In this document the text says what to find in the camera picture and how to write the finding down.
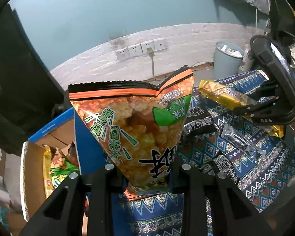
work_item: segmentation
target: power cord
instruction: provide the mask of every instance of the power cord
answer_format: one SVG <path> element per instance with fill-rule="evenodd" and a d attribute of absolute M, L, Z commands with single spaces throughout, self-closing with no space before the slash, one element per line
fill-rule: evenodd
<path fill-rule="evenodd" d="M 155 78 L 155 76 L 154 76 L 154 59 L 153 59 L 153 57 L 154 57 L 154 51 L 153 51 L 152 48 L 150 48 L 150 47 L 147 48 L 146 51 L 147 51 L 147 53 L 148 53 L 148 55 L 150 56 L 151 61 L 152 61 L 152 75 L 153 75 L 153 78 L 154 78 L 156 81 L 164 80 L 165 78 L 157 79 L 157 78 Z"/>
<path fill-rule="evenodd" d="M 256 8 L 256 34 L 258 33 L 258 9 Z"/>
<path fill-rule="evenodd" d="M 156 77 L 155 77 L 155 75 L 154 75 L 154 59 L 153 59 L 153 57 L 154 57 L 154 51 L 152 50 L 152 48 L 147 48 L 146 49 L 146 51 L 147 51 L 147 53 L 148 53 L 148 55 L 150 56 L 150 58 L 151 58 L 151 61 L 152 61 L 152 75 L 153 75 L 153 78 L 156 80 L 156 81 L 162 81 L 162 80 L 164 80 L 165 78 L 162 78 L 162 79 L 157 79 Z M 192 66 L 190 66 L 190 68 L 191 67 L 194 67 L 196 64 L 198 64 L 198 63 L 211 63 L 211 62 L 207 62 L 207 61 L 199 61 L 199 62 L 197 62 L 197 63 L 194 63 Z"/>

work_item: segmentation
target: trash can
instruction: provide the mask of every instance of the trash can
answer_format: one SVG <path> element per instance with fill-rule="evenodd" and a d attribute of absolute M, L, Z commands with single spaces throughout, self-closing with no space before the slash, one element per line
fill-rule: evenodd
<path fill-rule="evenodd" d="M 233 43 L 225 41 L 217 42 L 214 52 L 214 78 L 222 79 L 237 74 L 244 55 L 244 51 Z"/>

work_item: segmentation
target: wall socket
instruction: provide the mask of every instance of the wall socket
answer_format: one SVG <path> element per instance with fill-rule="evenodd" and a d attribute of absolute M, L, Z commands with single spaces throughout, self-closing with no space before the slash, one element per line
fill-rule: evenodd
<path fill-rule="evenodd" d="M 140 43 L 129 46 L 128 50 L 130 53 L 130 57 L 143 55 L 143 51 L 142 51 Z"/>
<path fill-rule="evenodd" d="M 120 50 L 116 50 L 116 55 L 119 61 L 124 61 L 126 59 L 131 58 L 128 47 L 120 49 Z"/>
<path fill-rule="evenodd" d="M 155 50 L 153 40 L 142 42 L 141 47 L 142 47 L 143 54 L 147 53 L 147 51 L 146 51 L 147 48 L 152 48 L 153 51 Z"/>
<path fill-rule="evenodd" d="M 163 49 L 167 48 L 164 38 L 158 38 L 153 41 L 154 41 L 154 46 L 155 46 L 156 51 L 163 50 Z"/>

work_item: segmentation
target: teal wall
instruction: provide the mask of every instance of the teal wall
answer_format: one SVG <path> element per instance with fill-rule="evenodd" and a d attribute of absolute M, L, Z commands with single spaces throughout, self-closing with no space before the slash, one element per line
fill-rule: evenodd
<path fill-rule="evenodd" d="M 48 70 L 120 36 L 186 23 L 255 26 L 255 8 L 235 0 L 11 0 Z M 266 15 L 258 13 L 263 28 Z"/>

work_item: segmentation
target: silver snack wrapper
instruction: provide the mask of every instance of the silver snack wrapper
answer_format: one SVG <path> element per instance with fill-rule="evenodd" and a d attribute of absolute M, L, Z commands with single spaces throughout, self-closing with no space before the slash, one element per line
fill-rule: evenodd
<path fill-rule="evenodd" d="M 235 147 L 252 159 L 258 167 L 262 165 L 265 157 L 265 150 L 254 145 L 249 139 L 225 123 L 221 137 L 232 143 Z"/>

